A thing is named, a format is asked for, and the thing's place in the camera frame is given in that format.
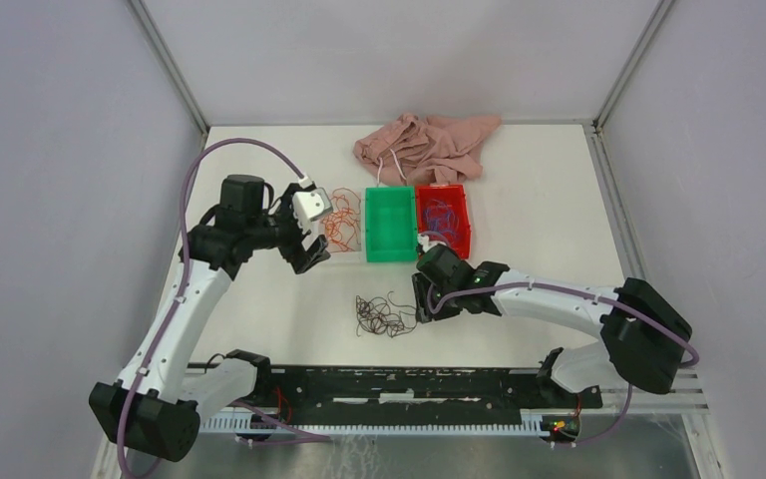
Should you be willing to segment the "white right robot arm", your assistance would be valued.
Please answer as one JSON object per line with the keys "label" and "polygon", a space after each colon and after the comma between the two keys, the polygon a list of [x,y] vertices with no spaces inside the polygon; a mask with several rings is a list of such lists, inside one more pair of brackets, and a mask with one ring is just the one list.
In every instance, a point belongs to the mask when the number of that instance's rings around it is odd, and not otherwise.
{"label": "white right robot arm", "polygon": [[592,337],[544,360],[536,392],[549,407],[589,387],[620,383],[664,395],[680,369],[699,361],[691,325],[644,279],[629,277],[615,287],[555,282],[500,262],[472,266],[439,241],[420,246],[416,267],[420,322],[469,312],[541,320]]}

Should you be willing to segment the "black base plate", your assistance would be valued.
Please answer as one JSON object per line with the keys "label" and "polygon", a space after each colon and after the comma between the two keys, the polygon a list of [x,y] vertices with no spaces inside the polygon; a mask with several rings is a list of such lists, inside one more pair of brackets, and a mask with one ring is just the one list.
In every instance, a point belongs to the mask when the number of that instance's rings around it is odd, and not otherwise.
{"label": "black base plate", "polygon": [[274,365],[244,401],[296,426],[515,425],[524,410],[603,406],[532,369]]}

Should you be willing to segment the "clear plastic bin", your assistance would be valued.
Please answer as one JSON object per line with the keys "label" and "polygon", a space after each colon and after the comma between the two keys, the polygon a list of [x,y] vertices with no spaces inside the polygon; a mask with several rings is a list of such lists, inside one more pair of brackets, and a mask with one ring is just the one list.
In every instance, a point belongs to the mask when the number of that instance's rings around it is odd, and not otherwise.
{"label": "clear plastic bin", "polygon": [[359,191],[337,188],[329,193],[333,212],[319,225],[328,241],[331,260],[355,263],[365,260],[363,197]]}

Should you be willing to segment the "red plastic bin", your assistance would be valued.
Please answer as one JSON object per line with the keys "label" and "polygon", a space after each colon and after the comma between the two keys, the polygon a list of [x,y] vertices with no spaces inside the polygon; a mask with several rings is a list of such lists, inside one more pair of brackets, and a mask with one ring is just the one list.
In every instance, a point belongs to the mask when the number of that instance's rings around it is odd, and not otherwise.
{"label": "red plastic bin", "polygon": [[442,234],[460,258],[471,255],[472,228],[462,185],[415,188],[419,232]]}

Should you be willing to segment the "green plastic bin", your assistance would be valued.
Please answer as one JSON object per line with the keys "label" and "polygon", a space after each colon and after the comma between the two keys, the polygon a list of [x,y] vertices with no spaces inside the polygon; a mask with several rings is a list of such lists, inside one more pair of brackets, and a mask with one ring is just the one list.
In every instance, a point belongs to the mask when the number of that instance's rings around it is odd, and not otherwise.
{"label": "green plastic bin", "polygon": [[365,190],[366,260],[412,262],[417,254],[417,207],[413,187]]}

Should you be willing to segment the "pink cloth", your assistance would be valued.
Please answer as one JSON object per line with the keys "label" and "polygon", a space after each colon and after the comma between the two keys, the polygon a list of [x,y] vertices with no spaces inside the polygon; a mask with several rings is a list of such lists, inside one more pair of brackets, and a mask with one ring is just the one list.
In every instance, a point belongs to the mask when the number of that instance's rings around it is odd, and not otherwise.
{"label": "pink cloth", "polygon": [[352,153],[385,186],[460,184],[483,174],[484,144],[501,125],[498,115],[454,118],[406,113],[356,141]]}

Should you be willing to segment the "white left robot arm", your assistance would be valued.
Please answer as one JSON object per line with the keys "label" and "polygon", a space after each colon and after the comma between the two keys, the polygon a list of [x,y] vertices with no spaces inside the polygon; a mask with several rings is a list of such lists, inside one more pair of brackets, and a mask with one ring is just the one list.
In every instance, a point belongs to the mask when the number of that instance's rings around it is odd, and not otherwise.
{"label": "white left robot arm", "polygon": [[275,249],[297,274],[329,259],[315,224],[333,206],[304,178],[287,186],[277,209],[273,188],[252,175],[230,175],[219,201],[186,235],[173,286],[132,359],[110,384],[98,382],[89,406],[116,445],[178,462],[192,449],[201,423],[237,398],[266,403],[274,390],[267,357],[235,350],[204,376],[187,380],[199,338],[242,265]]}

